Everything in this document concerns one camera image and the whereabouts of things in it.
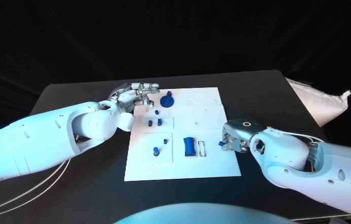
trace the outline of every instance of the robotic hand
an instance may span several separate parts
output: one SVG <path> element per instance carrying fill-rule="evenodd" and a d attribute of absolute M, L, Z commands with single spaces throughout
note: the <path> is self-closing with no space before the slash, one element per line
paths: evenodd
<path fill-rule="evenodd" d="M 305 143 L 294 135 L 310 138 L 311 142 Z M 351 148 L 264 127 L 251 118 L 225 124 L 223 143 L 222 150 L 251 150 L 274 185 L 297 190 L 351 213 Z M 307 160 L 314 164 L 311 172 L 304 171 Z"/>
<path fill-rule="evenodd" d="M 117 128 L 131 131 L 134 106 L 154 102 L 159 84 L 133 83 L 114 89 L 105 101 L 87 102 L 29 116 L 0 130 L 0 179 L 42 171 L 100 145 Z"/>

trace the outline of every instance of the small blue piece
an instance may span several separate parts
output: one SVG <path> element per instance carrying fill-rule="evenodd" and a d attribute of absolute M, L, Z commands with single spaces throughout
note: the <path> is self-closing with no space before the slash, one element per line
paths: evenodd
<path fill-rule="evenodd" d="M 163 107 L 169 108 L 175 104 L 175 98 L 172 97 L 172 92 L 167 92 L 167 95 L 162 98 L 160 104 Z"/>
<path fill-rule="evenodd" d="M 195 138 L 187 137 L 185 139 L 185 145 L 186 145 L 186 156 L 196 156 Z"/>
<path fill-rule="evenodd" d="M 154 147 L 154 156 L 159 156 L 160 155 L 160 151 L 159 151 L 159 148 Z"/>

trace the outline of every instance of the white cable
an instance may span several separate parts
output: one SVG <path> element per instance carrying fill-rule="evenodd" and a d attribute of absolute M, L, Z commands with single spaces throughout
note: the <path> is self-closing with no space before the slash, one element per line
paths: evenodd
<path fill-rule="evenodd" d="M 71 159 L 68 160 L 68 161 L 65 161 L 62 164 L 65 164 L 68 162 L 68 164 L 67 164 L 67 167 L 64 168 L 64 171 L 62 171 L 62 173 L 61 173 L 61 175 L 59 175 L 59 177 L 57 178 L 57 180 L 55 180 L 55 182 L 52 183 L 52 185 L 48 187 L 48 189 L 32 199 L 32 200 L 29 200 L 26 203 L 23 203 L 22 205 L 19 205 L 19 206 L 16 206 L 15 208 L 12 208 L 11 210 L 8 210 L 8 211 L 5 211 L 5 212 L 0 212 L 0 215 L 2 214 L 5 214 L 6 212 L 9 212 L 9 211 L 12 211 L 12 210 L 15 210 L 15 209 L 18 209 L 18 208 L 21 208 L 23 205 L 26 205 L 31 201 L 34 201 L 49 189 L 51 189 L 51 187 L 54 186 L 54 184 L 59 181 L 59 179 L 61 179 L 61 176 L 64 175 L 64 173 L 65 173 L 65 171 L 67 171 L 67 168 L 68 168 L 68 165 L 70 165 L 70 162 L 71 162 Z"/>
<path fill-rule="evenodd" d="M 31 193 L 49 179 L 51 177 L 55 175 L 55 173 L 61 170 L 64 164 L 67 163 L 62 162 L 62 164 L 59 165 L 58 169 L 55 170 L 55 172 L 52 173 L 52 175 L 46 178 L 46 180 L 44 180 L 28 192 L 25 192 L 22 195 L 19 195 L 16 198 L 13 198 L 12 200 L 9 200 L 8 202 L 0 204 L 0 207 L 5 206 L 6 204 L 9 204 L 11 202 L 16 201 L 22 196 L 25 196 L 28 193 Z"/>
<path fill-rule="evenodd" d="M 320 142 L 324 142 L 324 140 L 321 140 L 320 138 L 314 137 L 314 136 L 310 136 L 310 135 L 305 135 L 305 134 L 295 134 L 295 133 L 290 133 L 290 132 L 285 132 L 285 131 L 281 131 L 272 127 L 268 127 L 269 129 L 275 130 L 275 131 L 280 131 L 281 133 L 284 134 L 291 134 L 291 135 L 298 135 L 298 136 L 303 136 L 305 138 L 308 138 L 311 140 L 311 142 L 314 141 L 313 139 L 317 139 Z"/>

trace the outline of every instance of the white paper sheet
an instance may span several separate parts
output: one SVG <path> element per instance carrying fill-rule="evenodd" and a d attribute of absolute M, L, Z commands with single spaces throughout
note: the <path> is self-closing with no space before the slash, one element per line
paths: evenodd
<path fill-rule="evenodd" d="M 172 91 L 175 98 L 170 108 L 160 105 L 167 91 Z M 228 118 L 218 88 L 162 89 L 160 94 L 150 95 L 150 99 L 156 107 L 150 109 L 140 106 L 134 110 L 136 124 L 124 180 L 241 176 L 236 154 L 222 151 L 219 146 Z M 187 137 L 196 140 L 196 156 L 186 156 Z M 203 141 L 206 156 L 200 156 L 199 141 Z M 154 156 L 154 147 L 160 149 L 159 156 Z"/>

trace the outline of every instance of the white robotic arm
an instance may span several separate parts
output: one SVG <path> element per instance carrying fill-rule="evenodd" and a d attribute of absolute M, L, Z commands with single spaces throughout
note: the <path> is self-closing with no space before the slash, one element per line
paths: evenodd
<path fill-rule="evenodd" d="M 318 140 L 305 143 L 290 132 L 264 127 L 251 118 L 225 124 L 223 150 L 246 152 L 278 187 L 291 188 L 314 200 L 351 213 L 351 148 Z M 307 160 L 314 164 L 305 172 Z"/>
<path fill-rule="evenodd" d="M 100 145 L 117 128 L 131 131 L 134 106 L 154 106 L 159 84 L 124 84 L 108 100 L 29 116 L 0 130 L 0 179 L 42 171 Z"/>

